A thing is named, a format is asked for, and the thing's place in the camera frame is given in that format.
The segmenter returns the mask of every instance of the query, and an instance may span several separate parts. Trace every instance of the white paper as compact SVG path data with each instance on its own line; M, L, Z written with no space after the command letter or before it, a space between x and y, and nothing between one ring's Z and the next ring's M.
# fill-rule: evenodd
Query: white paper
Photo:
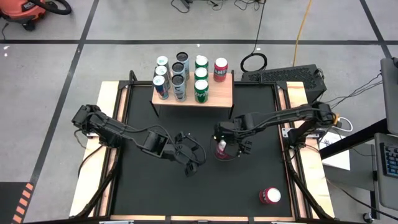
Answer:
M319 143L319 148L322 150L324 147L333 144L340 140L340 136L335 133L327 133L325 137L323 137L322 141ZM337 167L340 169L350 170L351 167L349 165L349 150L345 150L337 155L331 156L327 159L322 160L324 165Z

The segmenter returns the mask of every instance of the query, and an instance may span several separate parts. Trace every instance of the red vacuum cleaner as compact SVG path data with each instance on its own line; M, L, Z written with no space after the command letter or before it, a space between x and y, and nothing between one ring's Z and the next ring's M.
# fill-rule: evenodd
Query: red vacuum cleaner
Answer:
M25 30L35 29L34 22L43 19L46 11L68 15L72 9L65 0L56 0L62 4L65 9L58 9L57 4L45 0L0 0L0 17L9 22L22 24Z

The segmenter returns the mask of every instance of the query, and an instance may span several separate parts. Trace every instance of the wooden shelf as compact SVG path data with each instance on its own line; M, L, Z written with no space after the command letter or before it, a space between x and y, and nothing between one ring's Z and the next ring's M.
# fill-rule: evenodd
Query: wooden shelf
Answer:
M155 105L170 105L170 106L209 106L209 107L232 107L232 87L233 78L231 73L226 74L225 81L216 82L213 79L213 74L209 73L209 96L206 103L198 103L195 100L195 90L193 88L195 77L193 72L190 72L190 79L187 82L187 99L184 102L175 100L173 87L169 89L169 97L166 100L161 100L154 88L152 95L152 103Z

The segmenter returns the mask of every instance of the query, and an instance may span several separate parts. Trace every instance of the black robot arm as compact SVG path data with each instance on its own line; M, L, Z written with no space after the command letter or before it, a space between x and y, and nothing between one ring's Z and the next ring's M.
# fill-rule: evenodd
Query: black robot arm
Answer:
M205 163L205 156L202 161L198 161L193 153L199 147L196 140L189 135L179 133L171 139L168 132L159 125L153 125L144 129L136 129L118 120L110 118L96 105L81 106L75 117L72 119L73 125L79 128L83 134L96 133L99 136L99 143L107 147L118 148L123 139L131 140L144 153L159 159L177 161L185 165L185 175L191 176L198 166ZM150 129L161 128L166 134ZM140 144L135 138L141 134L147 134L145 141Z
M329 127L335 121L335 115L328 104L314 103L273 113L248 113L237 116L233 122L220 122L215 126L214 139L225 141L224 153L229 157L240 153L250 154L251 143L246 138L265 130L269 126L304 120L297 129L291 129L285 138L286 145L296 146L305 142L308 134L320 127Z

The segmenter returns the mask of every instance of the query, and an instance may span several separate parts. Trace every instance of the concrete floor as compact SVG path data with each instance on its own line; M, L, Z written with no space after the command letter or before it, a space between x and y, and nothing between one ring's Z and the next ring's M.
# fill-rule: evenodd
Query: concrete floor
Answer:
M102 81L127 79L131 69L138 79L149 80L159 55L173 57L180 51L203 54L210 61L226 57L240 80L239 64L253 48L261 15L252 6L239 10L233 0L226 1L220 11L213 11L205 1L195 1L188 14L161 0L68 2L73 14L47 14L33 32L10 24L4 31L7 40L0 41L0 181L30 181L39 153L45 158L37 183L32 179L36 188L25 222L68 217L83 157L70 120L80 105L96 103ZM295 40L307 3L267 1L259 39L276 41L257 47L267 55L268 69L291 66L294 41L278 40ZM393 16L398 2L365 3L384 40L398 40ZM87 20L90 11L92 21ZM360 0L314 0L301 39L326 41L299 45L296 65L315 63L323 69L328 87L323 100L347 95L375 77L380 59L386 56L382 45L387 44L391 55L398 54L398 46L388 45L396 43L378 39L373 28ZM115 44L109 40L144 41ZM230 44L236 40L248 41ZM251 59L247 69L258 68L259 63ZM348 134L379 121L385 117L382 87L346 100L335 112L353 123L354 131ZM336 217L361 222L361 214L368 209L333 186L329 189ZM369 203L369 192L345 189ZM398 216L397 211L383 210ZM378 223L393 221L382 217Z

